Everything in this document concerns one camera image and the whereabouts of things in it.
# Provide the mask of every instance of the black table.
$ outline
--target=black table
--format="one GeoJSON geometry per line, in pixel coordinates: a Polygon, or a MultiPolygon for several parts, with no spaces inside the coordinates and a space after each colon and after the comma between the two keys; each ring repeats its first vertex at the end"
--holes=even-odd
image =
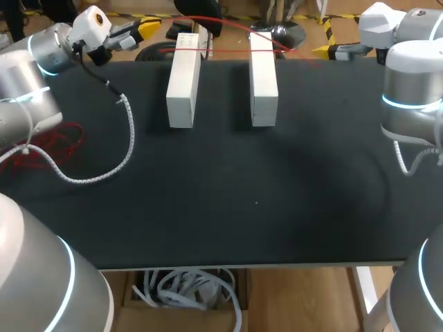
{"type": "MultiPolygon", "coordinates": [[[[170,65],[97,70],[130,99],[136,150],[112,179],[78,187],[48,169],[0,175],[0,191],[98,268],[349,264],[405,259],[443,215],[443,172],[425,160],[401,173],[380,130],[383,67],[279,61],[277,125],[251,128],[248,64],[205,62],[194,129],[168,126],[170,65]]],[[[117,165],[127,120],[79,68],[51,89],[87,139],[63,170],[117,165]]],[[[411,162],[415,147],[404,147],[411,162]]]]}

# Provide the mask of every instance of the bundle of white cables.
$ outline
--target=bundle of white cables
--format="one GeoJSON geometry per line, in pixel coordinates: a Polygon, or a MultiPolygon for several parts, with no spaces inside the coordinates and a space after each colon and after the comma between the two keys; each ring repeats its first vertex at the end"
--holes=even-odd
{"type": "Polygon", "coordinates": [[[236,317],[234,332],[239,332],[242,327],[242,311],[235,294],[235,278],[230,270],[221,270],[228,273],[231,278],[231,284],[228,284],[220,277],[202,270],[173,270],[157,284],[156,296],[159,299],[157,302],[152,299],[151,294],[154,291],[159,270],[145,271],[143,293],[135,285],[132,286],[132,289],[144,302],[153,308],[196,308],[205,311],[213,308],[220,300],[220,297],[223,297],[223,287],[228,291],[229,296],[223,297],[222,301],[226,302],[232,299],[236,317]],[[198,302],[195,294],[201,290],[205,284],[212,284],[214,290],[213,295],[202,302],[198,302]]]}
{"type": "Polygon", "coordinates": [[[33,126],[33,120],[30,116],[29,110],[26,108],[25,102],[20,102],[15,99],[7,99],[7,100],[0,100],[0,101],[1,102],[4,102],[4,101],[18,102],[18,104],[21,107],[21,110],[26,114],[26,117],[29,122],[29,134],[28,134],[28,139],[27,139],[26,143],[17,145],[16,147],[14,147],[11,150],[9,150],[8,152],[6,152],[4,155],[0,156],[0,164],[3,161],[5,161],[6,159],[8,159],[9,157],[11,157],[13,154],[16,154],[18,151],[23,151],[24,154],[28,154],[29,150],[33,150],[33,151],[36,151],[37,153],[39,153],[40,155],[42,155],[42,157],[46,159],[46,161],[49,163],[49,165],[54,169],[55,173],[62,180],[65,180],[66,182],[69,182],[69,183],[73,183],[75,185],[86,185],[86,184],[95,183],[95,182],[98,182],[101,180],[105,180],[106,178],[113,176],[115,173],[119,172],[127,164],[129,159],[131,158],[132,152],[134,150],[134,143],[135,143],[135,127],[134,127],[134,118],[132,117],[131,104],[129,103],[129,101],[124,93],[122,93],[120,95],[120,99],[119,99],[119,101],[117,101],[117,103],[123,103],[123,105],[125,106],[126,113],[127,113],[127,119],[128,119],[128,123],[129,123],[129,147],[128,147],[126,156],[123,158],[123,160],[121,161],[120,164],[118,164],[115,168],[113,168],[109,172],[102,174],[100,176],[96,176],[93,178],[86,178],[86,179],[70,178],[69,176],[65,175],[60,170],[60,168],[57,166],[55,161],[51,158],[51,156],[49,156],[43,149],[41,149],[40,147],[37,147],[35,145],[29,144],[30,139],[32,138],[32,135],[33,135],[33,127],[34,126],[33,126]]]}
{"type": "Polygon", "coordinates": [[[395,155],[397,156],[397,160],[399,162],[400,169],[404,175],[406,175],[406,176],[414,175],[414,173],[417,171],[417,168],[418,168],[419,164],[421,163],[421,161],[423,160],[423,158],[425,156],[428,156],[431,154],[438,155],[438,162],[437,162],[438,166],[443,165],[443,147],[442,147],[442,141],[441,141],[442,135],[441,135],[441,129],[440,129],[440,125],[442,123],[442,114],[443,114],[443,102],[440,103],[440,106],[439,106],[437,112],[435,112],[434,138],[435,138],[435,145],[437,146],[437,148],[430,147],[430,148],[425,149],[425,150],[421,151],[420,153],[418,153],[418,155],[415,157],[415,159],[413,161],[413,164],[410,166],[410,169],[408,169],[404,163],[403,156],[401,155],[399,143],[396,140],[394,141],[395,155]]]}

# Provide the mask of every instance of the white cable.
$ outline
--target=white cable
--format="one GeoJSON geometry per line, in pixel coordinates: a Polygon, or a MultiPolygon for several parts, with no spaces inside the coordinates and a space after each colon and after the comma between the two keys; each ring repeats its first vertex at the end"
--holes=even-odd
{"type": "Polygon", "coordinates": [[[119,103],[119,102],[122,102],[125,105],[126,112],[127,112],[127,119],[128,119],[128,123],[129,123],[129,147],[128,147],[126,156],[123,158],[121,163],[118,166],[116,166],[114,169],[112,169],[111,171],[109,171],[105,174],[102,174],[100,176],[96,176],[94,178],[86,178],[86,179],[70,178],[60,170],[60,168],[57,166],[57,164],[51,158],[51,156],[49,156],[43,149],[41,149],[35,145],[32,145],[32,144],[29,144],[29,145],[21,144],[21,145],[14,147],[11,150],[9,150],[4,155],[0,156],[0,164],[3,161],[5,161],[6,159],[8,159],[9,157],[11,157],[13,154],[17,153],[18,151],[22,150],[23,148],[28,147],[29,149],[34,150],[34,151],[38,152],[39,154],[41,154],[42,157],[45,158],[46,161],[49,163],[49,165],[54,169],[55,173],[61,179],[65,180],[66,182],[73,183],[75,185],[86,185],[86,184],[95,183],[95,182],[98,182],[101,180],[105,180],[106,178],[113,176],[115,173],[119,172],[127,164],[129,159],[131,158],[132,152],[134,150],[134,143],[135,143],[134,118],[132,117],[131,105],[124,93],[122,93],[120,95],[120,100],[117,103],[119,103]]]}
{"type": "MultiPolygon", "coordinates": [[[[230,273],[230,271],[228,272],[228,270],[225,271],[229,274],[230,278],[233,281],[233,285],[235,286],[235,278],[233,274],[230,273]]],[[[234,305],[235,317],[236,317],[234,332],[240,332],[240,329],[242,327],[242,310],[240,308],[237,295],[235,294],[235,289],[233,288],[233,286],[225,282],[223,279],[215,275],[211,275],[210,273],[207,273],[202,270],[186,270],[186,269],[173,270],[172,272],[168,273],[164,278],[162,278],[159,284],[157,285],[157,295],[161,300],[161,303],[156,303],[155,301],[152,300],[150,295],[150,284],[152,284],[152,280],[150,281],[149,276],[150,272],[145,271],[145,278],[143,281],[145,294],[142,294],[142,292],[140,292],[135,285],[132,286],[132,289],[143,301],[145,301],[154,308],[179,307],[179,308],[198,308],[200,310],[206,310],[207,307],[205,304],[194,301],[193,299],[186,297],[186,295],[192,294],[191,292],[194,293],[195,291],[198,290],[199,286],[207,282],[212,282],[215,285],[220,285],[221,287],[224,287],[229,293],[228,298],[232,299],[234,305]],[[174,281],[172,282],[174,285],[173,286],[171,285],[171,288],[169,289],[164,289],[166,283],[171,279],[174,279],[174,281]],[[178,279],[181,280],[181,284],[179,285],[179,289],[176,290],[178,292],[176,292],[173,291],[172,288],[176,288],[175,287],[177,283],[176,280],[178,279]],[[190,286],[190,280],[194,282],[194,284],[191,286],[190,286]]]]}
{"type": "Polygon", "coordinates": [[[20,109],[25,113],[26,119],[28,120],[29,124],[29,132],[28,132],[28,139],[26,140],[25,147],[22,149],[23,154],[29,154],[29,143],[30,139],[33,137],[33,131],[34,131],[34,123],[33,118],[30,116],[30,112],[28,110],[28,107],[25,105],[25,103],[20,102],[18,100],[15,100],[20,106],[20,109]]]}
{"type": "Polygon", "coordinates": [[[397,155],[397,160],[399,161],[400,169],[406,176],[412,176],[414,175],[415,171],[417,171],[418,165],[421,163],[423,158],[429,154],[439,154],[438,149],[431,147],[428,149],[425,149],[421,151],[414,159],[413,164],[411,165],[410,169],[408,170],[406,168],[406,165],[404,163],[403,157],[401,156],[400,146],[399,143],[395,140],[394,141],[394,150],[395,154],[397,155]]]}
{"type": "Polygon", "coordinates": [[[26,120],[28,121],[29,125],[29,131],[28,131],[28,138],[26,139],[25,147],[22,149],[22,152],[23,154],[29,154],[28,146],[31,138],[33,137],[34,123],[33,123],[33,118],[30,116],[28,107],[23,102],[20,102],[15,98],[4,98],[1,99],[0,102],[16,102],[19,105],[20,109],[25,114],[26,120]]]}
{"type": "Polygon", "coordinates": [[[434,138],[435,145],[437,146],[438,151],[440,152],[438,155],[438,163],[437,165],[443,165],[443,147],[442,147],[442,137],[441,137],[441,122],[442,122],[442,112],[443,112],[443,103],[440,104],[437,112],[435,112],[435,122],[434,122],[434,138]]]}

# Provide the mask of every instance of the black cable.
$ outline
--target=black cable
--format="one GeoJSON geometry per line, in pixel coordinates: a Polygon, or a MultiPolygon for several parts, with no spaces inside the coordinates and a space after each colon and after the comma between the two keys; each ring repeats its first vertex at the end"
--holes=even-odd
{"type": "Polygon", "coordinates": [[[111,84],[111,82],[109,80],[107,80],[106,78],[95,74],[93,71],[91,71],[91,69],[89,69],[86,64],[83,61],[83,46],[84,46],[84,41],[81,41],[75,45],[73,45],[73,50],[74,53],[77,53],[79,55],[79,61],[80,61],[80,65],[82,66],[83,70],[91,77],[93,77],[95,80],[99,81],[100,83],[104,84],[117,98],[120,98],[120,96],[122,95],[122,93],[114,86],[111,84]]]}
{"type": "MultiPolygon", "coordinates": [[[[27,26],[29,24],[29,16],[26,14],[23,14],[23,27],[27,26]]],[[[4,28],[3,30],[0,30],[0,34],[9,33],[9,28],[4,28]]]]}

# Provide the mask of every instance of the white spiral cable wrap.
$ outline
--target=white spiral cable wrap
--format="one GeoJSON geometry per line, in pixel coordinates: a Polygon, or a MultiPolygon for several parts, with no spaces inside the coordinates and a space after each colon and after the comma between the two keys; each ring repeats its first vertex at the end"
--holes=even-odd
{"type": "Polygon", "coordinates": [[[418,165],[421,163],[423,158],[425,156],[428,156],[430,154],[437,154],[438,155],[438,166],[443,165],[443,147],[442,147],[442,141],[441,141],[441,119],[443,114],[443,103],[440,103],[440,106],[435,112],[435,122],[434,122],[434,139],[435,139],[435,147],[430,147],[428,149],[425,149],[421,151],[414,159],[413,164],[410,166],[410,169],[406,167],[403,156],[401,155],[400,146],[399,143],[395,140],[394,141],[394,150],[395,155],[397,156],[397,160],[399,161],[399,166],[401,171],[406,176],[412,176],[414,175],[415,171],[417,171],[418,165]]]}
{"type": "Polygon", "coordinates": [[[131,104],[129,103],[126,95],[122,93],[120,95],[120,100],[117,103],[122,102],[126,108],[127,113],[127,119],[129,123],[129,147],[126,153],[126,156],[123,158],[121,163],[117,165],[114,169],[111,171],[104,173],[100,176],[96,176],[93,178],[86,178],[86,179],[76,179],[76,178],[70,178],[69,176],[65,175],[60,168],[57,166],[55,161],[49,156],[43,149],[32,145],[32,144],[20,144],[10,151],[6,152],[4,155],[0,156],[0,164],[11,157],[13,154],[16,154],[20,150],[24,150],[26,148],[29,148],[30,150],[36,151],[37,153],[41,154],[42,157],[48,161],[49,165],[54,169],[55,173],[63,180],[69,183],[73,183],[75,185],[87,185],[90,183],[95,183],[101,180],[105,180],[106,178],[109,178],[110,176],[113,176],[115,173],[119,172],[129,161],[131,158],[132,152],[134,150],[134,144],[135,144],[135,126],[134,126],[134,118],[132,116],[132,110],[131,110],[131,104]]]}
{"type": "Polygon", "coordinates": [[[394,150],[395,154],[397,155],[397,160],[399,161],[400,169],[406,176],[412,176],[414,175],[415,171],[417,171],[418,165],[421,163],[423,158],[429,154],[440,154],[438,149],[434,147],[430,147],[428,149],[425,149],[421,151],[414,159],[413,164],[410,166],[410,169],[406,167],[403,157],[401,156],[400,146],[399,143],[395,140],[394,141],[394,150]]]}
{"type": "Polygon", "coordinates": [[[157,284],[157,296],[161,301],[160,303],[155,302],[151,297],[151,291],[154,289],[157,275],[159,273],[158,270],[153,272],[151,279],[150,271],[145,271],[143,279],[144,294],[135,285],[132,286],[132,289],[144,302],[153,308],[196,308],[204,311],[208,310],[208,304],[197,302],[188,296],[197,292],[201,285],[207,282],[212,282],[228,291],[229,296],[225,298],[224,301],[232,299],[236,317],[234,332],[240,332],[242,327],[242,310],[237,295],[235,294],[235,278],[230,270],[224,268],[222,270],[229,274],[232,284],[228,284],[223,279],[202,270],[173,270],[157,284]],[[172,278],[174,278],[174,280],[172,281],[171,286],[165,288],[167,281],[172,278]]]}

